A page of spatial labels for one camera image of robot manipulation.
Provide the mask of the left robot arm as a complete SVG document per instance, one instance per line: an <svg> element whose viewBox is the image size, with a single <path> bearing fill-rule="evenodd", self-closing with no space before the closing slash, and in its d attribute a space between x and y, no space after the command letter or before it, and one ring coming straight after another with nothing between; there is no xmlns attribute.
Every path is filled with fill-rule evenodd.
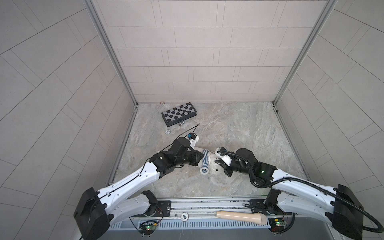
<svg viewBox="0 0 384 240"><path fill-rule="evenodd" d="M204 155L195 150L196 134L177 138L167 151L160 151L124 179L96 191L83 192L74 212L82 240L97 240L112 224L136 215L151 216L157 211L158 200L151 191L133 197L140 189L154 183L177 167L198 166Z"/></svg>

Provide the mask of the blue white striped sweater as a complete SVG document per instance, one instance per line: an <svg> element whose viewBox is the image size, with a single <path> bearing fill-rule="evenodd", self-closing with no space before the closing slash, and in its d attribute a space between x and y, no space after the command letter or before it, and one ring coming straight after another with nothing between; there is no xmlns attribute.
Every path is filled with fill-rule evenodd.
<svg viewBox="0 0 384 240"><path fill-rule="evenodd" d="M202 175L207 175L210 171L211 152L207 149L204 149L203 155L204 156L201 160L202 166L200 167L200 173Z"/></svg>

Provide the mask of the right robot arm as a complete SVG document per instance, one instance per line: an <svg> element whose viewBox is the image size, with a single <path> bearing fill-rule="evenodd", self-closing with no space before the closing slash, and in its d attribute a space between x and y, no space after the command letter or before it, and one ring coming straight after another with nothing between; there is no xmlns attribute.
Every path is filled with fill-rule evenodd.
<svg viewBox="0 0 384 240"><path fill-rule="evenodd" d="M336 188L294 177L273 165L259 162L253 152L241 148L235 153L220 147L215 162L226 176L234 172L246 174L251 184L269 189L265 200L267 211L274 215L295 213L330 224L340 234L363 238L364 209L352 190L344 185Z"/></svg>

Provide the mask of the white teddy bear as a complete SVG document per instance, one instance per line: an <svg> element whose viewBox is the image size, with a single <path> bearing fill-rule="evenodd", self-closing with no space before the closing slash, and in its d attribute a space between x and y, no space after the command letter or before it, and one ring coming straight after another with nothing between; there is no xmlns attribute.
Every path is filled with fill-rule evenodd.
<svg viewBox="0 0 384 240"><path fill-rule="evenodd" d="M195 147L195 150L203 154L203 158L198 163L201 175L204 177L226 176L223 167L216 163L216 161L222 160L218 154L220 147L213 151L198 147Z"/></svg>

